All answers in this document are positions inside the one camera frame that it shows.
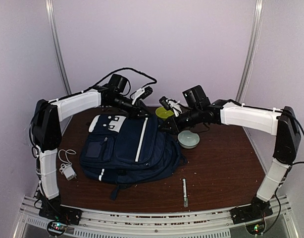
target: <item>navy blue backpack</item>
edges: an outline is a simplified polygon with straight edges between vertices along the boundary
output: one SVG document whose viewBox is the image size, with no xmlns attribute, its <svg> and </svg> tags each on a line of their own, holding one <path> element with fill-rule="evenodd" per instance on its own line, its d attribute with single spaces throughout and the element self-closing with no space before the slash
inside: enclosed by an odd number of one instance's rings
<svg viewBox="0 0 304 238">
<path fill-rule="evenodd" d="M 119 189 L 171 176 L 187 162 L 171 135 L 158 130 L 155 115 L 145 119 L 99 115 L 89 127 L 80 165 L 91 179 L 116 184 Z"/>
</svg>

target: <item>white charger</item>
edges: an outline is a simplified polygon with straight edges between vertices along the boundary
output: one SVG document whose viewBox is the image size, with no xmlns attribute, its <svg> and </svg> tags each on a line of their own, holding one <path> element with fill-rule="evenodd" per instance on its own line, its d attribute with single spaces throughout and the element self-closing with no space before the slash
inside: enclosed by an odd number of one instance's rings
<svg viewBox="0 0 304 238">
<path fill-rule="evenodd" d="M 60 152 L 64 151 L 65 152 L 65 157 L 67 161 L 64 161 L 61 159 Z M 61 160 L 63 163 L 61 164 L 59 171 L 61 174 L 64 174 L 67 180 L 71 180 L 72 178 L 77 178 L 77 175 L 72 167 L 73 163 L 70 162 L 67 158 L 67 155 L 76 155 L 76 151 L 68 149 L 68 150 L 59 150 L 58 152 L 58 158 Z"/>
</svg>

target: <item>wooden table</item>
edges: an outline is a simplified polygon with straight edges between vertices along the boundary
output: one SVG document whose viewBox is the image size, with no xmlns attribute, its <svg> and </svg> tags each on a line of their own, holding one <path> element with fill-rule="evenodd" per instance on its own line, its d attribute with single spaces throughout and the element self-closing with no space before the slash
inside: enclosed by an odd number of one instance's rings
<svg viewBox="0 0 304 238">
<path fill-rule="evenodd" d="M 113 114 L 116 109 L 108 111 L 105 113 Z M 79 165 L 89 123 L 102 113 L 96 108 L 75 115 L 63 136 L 60 149 L 77 152 L 69 155 L 77 179 L 68 181 L 57 172 L 63 205 L 118 212 L 199 211 L 250 203 L 262 183 L 264 171 L 243 129 L 211 125 L 209 132 L 200 133 L 201 141 L 195 149 L 182 149 L 189 162 L 173 176 L 121 190 L 112 201 L 109 195 L 115 185 L 86 178 Z M 200 124 L 192 131 L 204 129 Z M 183 206 L 182 178 L 187 181 L 188 208 Z"/>
</svg>

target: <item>white wall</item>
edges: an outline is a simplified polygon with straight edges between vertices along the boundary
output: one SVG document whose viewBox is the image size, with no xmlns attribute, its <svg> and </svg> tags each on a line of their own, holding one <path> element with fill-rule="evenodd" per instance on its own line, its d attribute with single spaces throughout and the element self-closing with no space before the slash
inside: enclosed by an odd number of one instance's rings
<svg viewBox="0 0 304 238">
<path fill-rule="evenodd" d="M 44 1 L 0 0 L 0 238 L 37 185 L 28 124 L 40 98 L 65 94 Z"/>
<path fill-rule="evenodd" d="M 266 1 L 258 50 L 245 103 L 291 106 L 304 127 L 304 1 Z M 270 166 L 275 138 L 251 130 L 263 163 Z M 297 161 L 304 160 L 304 139 Z M 304 166 L 296 165 L 280 190 L 287 194 L 304 234 Z"/>
<path fill-rule="evenodd" d="M 235 98 L 248 50 L 255 0 L 57 0 L 60 46 L 73 92 L 120 67 L 158 79 L 145 102 L 184 100 L 201 84 L 212 101 Z M 122 72 L 133 89 L 147 80 Z"/>
</svg>

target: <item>white cable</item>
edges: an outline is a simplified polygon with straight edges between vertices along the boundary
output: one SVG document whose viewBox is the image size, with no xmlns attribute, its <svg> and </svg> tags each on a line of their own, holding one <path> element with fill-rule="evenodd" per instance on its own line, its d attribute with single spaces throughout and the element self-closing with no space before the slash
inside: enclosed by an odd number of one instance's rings
<svg viewBox="0 0 304 238">
<path fill-rule="evenodd" d="M 60 156 L 61 151 L 65 152 L 66 161 L 62 160 L 62 158 Z M 68 150 L 61 149 L 61 150 L 59 150 L 59 152 L 58 152 L 58 158 L 59 158 L 59 160 L 61 160 L 63 162 L 61 164 L 60 168 L 59 168 L 59 171 L 61 172 L 61 174 L 64 173 L 64 170 L 66 168 L 71 167 L 73 165 L 73 163 L 69 161 L 67 155 L 76 155 L 76 151 L 75 150 L 71 150 L 71 149 L 68 149 Z"/>
</svg>

